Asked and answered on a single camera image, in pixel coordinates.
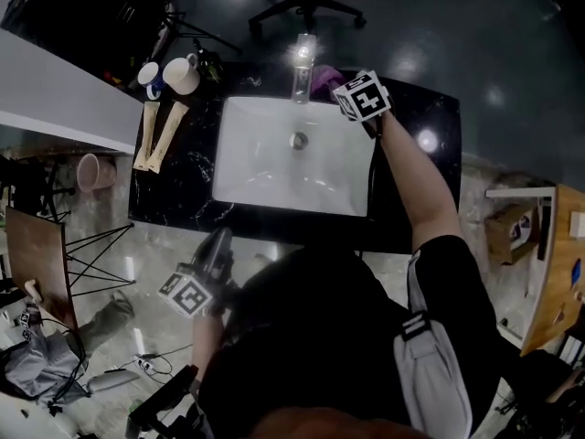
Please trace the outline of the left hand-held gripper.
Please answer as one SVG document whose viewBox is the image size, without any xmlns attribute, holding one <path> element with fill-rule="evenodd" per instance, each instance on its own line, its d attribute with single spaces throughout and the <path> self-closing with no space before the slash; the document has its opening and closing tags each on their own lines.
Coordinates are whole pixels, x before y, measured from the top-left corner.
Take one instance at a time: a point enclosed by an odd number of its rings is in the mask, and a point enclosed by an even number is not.
<svg viewBox="0 0 585 439">
<path fill-rule="evenodd" d="M 218 253 L 211 255 L 217 236 Z M 232 239 L 232 230 L 227 227 L 209 233 L 191 262 L 180 262 L 158 295 L 186 318 L 222 315 L 239 290 L 231 275 Z"/>
</svg>

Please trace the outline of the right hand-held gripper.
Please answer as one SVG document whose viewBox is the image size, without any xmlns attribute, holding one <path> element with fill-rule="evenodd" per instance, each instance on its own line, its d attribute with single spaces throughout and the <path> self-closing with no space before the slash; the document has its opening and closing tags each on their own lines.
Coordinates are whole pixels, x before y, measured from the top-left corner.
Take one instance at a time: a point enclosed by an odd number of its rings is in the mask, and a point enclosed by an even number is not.
<svg viewBox="0 0 585 439">
<path fill-rule="evenodd" d="M 382 134 L 382 115 L 392 109 L 388 89 L 375 71 L 361 70 L 357 77 L 333 90 L 342 114 L 351 122 L 361 123 L 368 136 Z"/>
</svg>

